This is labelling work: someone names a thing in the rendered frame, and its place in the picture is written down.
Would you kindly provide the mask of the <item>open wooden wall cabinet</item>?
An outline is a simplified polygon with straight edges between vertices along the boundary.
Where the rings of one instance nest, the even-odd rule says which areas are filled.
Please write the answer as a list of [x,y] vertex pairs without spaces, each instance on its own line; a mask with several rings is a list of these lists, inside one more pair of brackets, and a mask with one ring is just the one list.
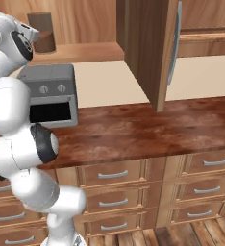
[[116,0],[0,0],[0,12],[24,23],[28,13],[51,13],[56,51],[34,53],[31,64],[124,59],[116,42]]

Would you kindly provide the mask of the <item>grey toaster oven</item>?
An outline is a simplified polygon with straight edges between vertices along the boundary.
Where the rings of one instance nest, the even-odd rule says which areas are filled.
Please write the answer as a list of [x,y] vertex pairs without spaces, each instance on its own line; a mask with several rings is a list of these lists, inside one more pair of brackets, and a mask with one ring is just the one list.
[[17,78],[31,90],[30,121],[47,128],[78,124],[78,98],[71,63],[26,65]]

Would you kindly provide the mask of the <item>closed wooden wall cabinet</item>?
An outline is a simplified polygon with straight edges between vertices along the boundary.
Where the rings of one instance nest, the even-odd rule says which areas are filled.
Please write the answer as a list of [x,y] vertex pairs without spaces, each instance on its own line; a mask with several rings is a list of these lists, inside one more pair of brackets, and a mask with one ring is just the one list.
[[225,0],[181,0],[179,58],[225,55]]

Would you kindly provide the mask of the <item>brown cylindrical container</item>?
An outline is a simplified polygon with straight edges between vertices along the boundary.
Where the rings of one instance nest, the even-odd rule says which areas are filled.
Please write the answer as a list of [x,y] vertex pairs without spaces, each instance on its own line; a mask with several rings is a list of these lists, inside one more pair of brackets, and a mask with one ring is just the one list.
[[50,12],[30,12],[27,14],[31,27],[39,31],[39,39],[34,43],[37,53],[52,53],[56,51],[56,43]]

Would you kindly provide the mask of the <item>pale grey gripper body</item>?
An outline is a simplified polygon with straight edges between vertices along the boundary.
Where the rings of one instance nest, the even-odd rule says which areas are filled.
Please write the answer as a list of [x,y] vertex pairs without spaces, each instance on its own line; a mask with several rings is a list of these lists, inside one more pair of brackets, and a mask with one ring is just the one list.
[[19,30],[30,42],[36,42],[39,39],[39,30],[33,27],[21,24]]

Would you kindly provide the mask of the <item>open wooden cabinet door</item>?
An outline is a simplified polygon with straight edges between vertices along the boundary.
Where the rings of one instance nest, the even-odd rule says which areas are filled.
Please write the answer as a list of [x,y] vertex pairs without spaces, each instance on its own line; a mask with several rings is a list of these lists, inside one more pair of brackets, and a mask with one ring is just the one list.
[[155,111],[164,109],[179,0],[116,0],[116,41]]

